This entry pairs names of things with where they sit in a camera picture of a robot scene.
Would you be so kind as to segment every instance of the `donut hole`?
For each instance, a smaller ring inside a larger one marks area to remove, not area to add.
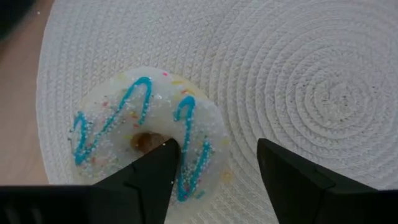
[[[147,154],[168,139],[170,138],[158,133],[140,133],[131,138],[130,146],[134,150],[138,150],[143,154]]]

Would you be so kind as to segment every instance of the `woven placemat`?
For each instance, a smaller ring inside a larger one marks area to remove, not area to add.
[[[232,139],[218,195],[188,223],[277,223],[256,161],[262,137],[398,188],[397,39],[395,0],[56,0],[37,78],[49,181],[75,183],[67,132],[82,97],[151,66],[198,85]]]

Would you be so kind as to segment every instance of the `white icing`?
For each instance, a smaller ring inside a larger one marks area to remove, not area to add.
[[[181,169],[187,170],[188,173],[190,169],[194,169],[206,138],[211,145],[211,153],[200,174],[196,191],[186,201],[177,200],[178,183],[175,183],[167,216],[167,220],[173,223],[179,221],[182,214],[187,217],[197,211],[214,194],[228,158],[228,135],[216,105],[202,97],[204,94],[192,88],[192,84],[181,81],[180,77],[165,73],[163,70],[142,67],[114,76],[94,88],[83,99],[80,111],[85,114],[86,120],[92,123],[88,126],[86,146],[94,141],[95,134],[102,130],[104,122],[117,110],[125,90],[141,77],[149,77],[152,81],[152,93],[143,124],[137,126],[147,87],[139,85],[116,116],[110,132],[99,138],[98,146],[82,165],[77,166],[76,172],[83,183],[93,184],[125,167],[141,156],[140,152],[130,148],[131,137],[139,133],[152,132],[170,136],[183,147],[186,133],[185,119],[174,121],[174,112],[178,104],[192,94],[196,106],[190,144],[187,148],[186,166]],[[186,107],[181,112],[183,117],[185,114],[187,114]],[[79,144],[80,128],[78,125],[72,132],[73,152]]]

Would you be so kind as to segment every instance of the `blue icing drizzle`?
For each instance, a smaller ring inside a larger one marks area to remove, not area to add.
[[[177,180],[178,180],[178,194],[177,194],[177,199],[180,202],[186,201],[189,196],[191,196],[192,192],[195,191],[196,186],[197,186],[197,181],[200,177],[200,174],[202,172],[202,168],[207,162],[207,158],[211,149],[210,143],[205,139],[205,142],[203,143],[203,150],[201,152],[199,161],[196,165],[195,170],[193,171],[192,177],[189,180],[189,189],[185,190],[184,185],[183,185],[183,173],[182,169],[184,168],[185,165],[185,158],[187,155],[187,150],[190,144],[190,134],[191,134],[191,128],[192,128],[192,117],[194,114],[195,110],[195,99],[192,96],[187,96],[185,97],[179,104],[176,112],[174,113],[174,121],[180,121],[181,120],[181,110],[184,107],[188,107],[187,115],[185,117],[185,137],[184,137],[184,145],[182,147],[182,159],[181,159],[181,169],[178,174]]]
[[[82,111],[78,112],[78,116],[75,118],[73,122],[73,130],[77,127],[78,123],[81,123],[81,131],[80,131],[80,140],[79,144],[77,145],[74,156],[75,156],[75,164],[80,165],[92,152],[92,150],[97,146],[100,137],[108,131],[109,126],[113,123],[116,116],[121,112],[123,106],[126,104],[126,100],[131,96],[135,87],[144,84],[147,86],[147,91],[144,99],[144,104],[142,107],[141,118],[138,121],[140,125],[142,125],[145,121],[146,113],[149,106],[150,94],[152,93],[152,80],[149,77],[140,77],[136,82],[134,82],[128,89],[126,94],[122,97],[120,104],[117,110],[112,114],[110,117],[107,118],[105,125],[103,126],[102,130],[97,133],[94,137],[94,141],[91,145],[85,146],[87,140],[87,122],[85,119],[85,115]]]

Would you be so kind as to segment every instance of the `table surface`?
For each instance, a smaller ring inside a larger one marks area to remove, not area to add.
[[[35,110],[44,27],[53,0],[38,0],[0,42],[0,185],[47,184]]]

